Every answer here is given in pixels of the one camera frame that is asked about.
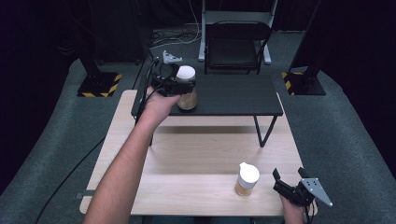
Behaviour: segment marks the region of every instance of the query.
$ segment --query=yellow and black hazard tape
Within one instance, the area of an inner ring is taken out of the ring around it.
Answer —
[[[122,77],[122,74],[116,75],[116,77],[114,78],[114,82],[112,83],[112,85],[110,86],[108,91],[100,91],[100,92],[83,91],[83,92],[79,92],[78,96],[82,96],[82,97],[110,97],[114,94],[117,87],[119,86],[121,77]]]
[[[293,74],[294,75],[303,75],[303,73],[293,73]],[[289,95],[294,95],[295,92],[294,92],[293,86],[291,85],[288,73],[283,72],[282,77],[283,77],[283,81],[285,81],[286,90],[288,90]]]

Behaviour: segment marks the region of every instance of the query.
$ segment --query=black chair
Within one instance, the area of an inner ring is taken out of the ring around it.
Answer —
[[[219,21],[206,27],[205,74],[207,69],[257,70],[260,73],[264,47],[272,29],[260,21]]]

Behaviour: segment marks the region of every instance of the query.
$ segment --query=hand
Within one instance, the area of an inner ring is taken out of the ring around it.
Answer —
[[[150,95],[153,91],[154,89],[152,87],[148,87],[148,95]],[[164,97],[157,92],[152,93],[146,102],[141,119],[148,119],[155,128],[158,127],[158,125],[160,125],[161,122],[163,122],[163,120],[168,117],[172,106],[179,99],[180,95]]]
[[[304,209],[291,203],[282,195],[279,194],[279,196],[283,205],[285,224],[304,224]]]

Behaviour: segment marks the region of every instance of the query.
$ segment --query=bottle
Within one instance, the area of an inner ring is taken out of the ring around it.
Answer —
[[[195,69],[187,65],[180,66],[176,78],[178,82],[194,81]],[[192,92],[182,94],[180,99],[177,101],[177,105],[183,110],[194,109],[197,106],[197,93],[195,87],[192,89]]]
[[[240,170],[235,184],[235,191],[239,195],[248,196],[259,180],[260,172],[254,165],[245,162],[239,164],[239,167]]]

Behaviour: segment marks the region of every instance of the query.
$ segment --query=chair backrest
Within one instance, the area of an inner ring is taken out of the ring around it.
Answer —
[[[206,28],[206,38],[267,40],[272,29],[261,21],[218,21]]]

